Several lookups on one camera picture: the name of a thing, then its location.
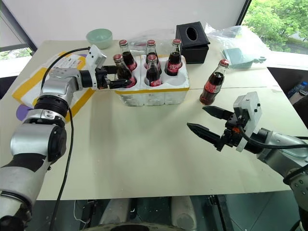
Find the coca-cola bottle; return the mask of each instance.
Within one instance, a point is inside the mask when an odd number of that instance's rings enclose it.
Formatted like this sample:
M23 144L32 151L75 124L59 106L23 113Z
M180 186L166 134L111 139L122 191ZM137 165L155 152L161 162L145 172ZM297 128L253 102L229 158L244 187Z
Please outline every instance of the coca-cola bottle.
M158 60L158 55L157 55L157 52L156 52L156 47L155 47L155 41L154 40L148 40L147 43L146 43L146 62L144 64L144 67L145 68L148 68L148 57L149 55L155 55L156 58L157 58L157 67L158 67L158 71L159 71L159 74L162 73L162 70L160 68L160 62Z
M157 87L162 84L157 67L157 57L154 54L148 56L148 69L146 71L145 83L151 87Z
M176 76L180 67L182 66L180 53L181 39L174 39L172 45L173 48L166 63L165 72L169 76Z
M229 61L226 59L220 60L218 67L208 78L208 81L204 85L202 94L200 95L200 102L204 105L211 105L224 80L226 68L229 66Z
M118 79L128 79L131 81L131 84L126 86L126 88L131 88L137 83L136 78L133 76L132 72L129 70L129 68L126 66L123 60L123 56L121 54L115 54L114 55L114 62L117 66L117 78Z
M137 67L137 63L134 60L134 57L131 55L130 50L128 48L128 43L125 39L119 41L119 45L121 48L121 52L123 55L124 62L129 70L133 71Z

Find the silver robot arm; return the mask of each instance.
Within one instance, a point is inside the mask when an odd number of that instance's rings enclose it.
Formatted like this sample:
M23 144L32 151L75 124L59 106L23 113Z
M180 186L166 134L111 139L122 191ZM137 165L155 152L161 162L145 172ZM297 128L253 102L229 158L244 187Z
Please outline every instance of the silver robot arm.
M92 46L88 70L58 68L50 71L37 103L11 139L13 159L0 168L0 230L23 231L50 165L66 151L65 116L73 93L84 88L120 88L129 80L110 81L115 66L104 66L106 56Z
M264 128L255 133L262 114L260 106L257 93L250 92L237 98L233 104L234 112L215 106L204 107L210 115L227 121L222 136L198 124L187 125L197 136L214 144L218 151L224 145L235 146L239 152L246 149L282 175L283 182L291 187L298 203L301 229L308 231L307 144L297 137Z

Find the mint green bowl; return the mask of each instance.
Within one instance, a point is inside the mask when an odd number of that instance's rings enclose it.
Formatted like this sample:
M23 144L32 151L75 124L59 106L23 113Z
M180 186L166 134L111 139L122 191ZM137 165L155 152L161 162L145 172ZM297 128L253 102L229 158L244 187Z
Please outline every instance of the mint green bowl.
M86 38L92 45L99 49L105 49L112 44L112 32L108 29L95 29L87 33Z

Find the black tissue box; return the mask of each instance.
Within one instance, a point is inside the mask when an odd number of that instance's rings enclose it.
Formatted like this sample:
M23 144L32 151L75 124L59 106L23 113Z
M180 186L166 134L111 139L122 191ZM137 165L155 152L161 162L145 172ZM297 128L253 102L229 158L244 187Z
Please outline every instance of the black tissue box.
M210 42L200 22L177 25L175 38L182 41L181 54L187 64L204 63Z

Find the styrofoam box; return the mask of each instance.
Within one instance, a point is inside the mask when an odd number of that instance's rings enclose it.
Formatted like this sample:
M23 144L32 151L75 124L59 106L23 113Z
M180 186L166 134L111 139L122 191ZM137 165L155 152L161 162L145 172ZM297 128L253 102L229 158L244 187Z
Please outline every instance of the styrofoam box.
M168 57L159 58L162 68L160 78L162 84L157 87L150 87L145 84L146 68L144 67L146 55L134 57L137 68L133 75L137 84L131 88L119 88L115 91L121 101L127 106L154 106L163 104L179 104L184 101L189 89L189 78L186 69L184 56L181 57L182 67L177 76L169 76L165 73L165 65Z

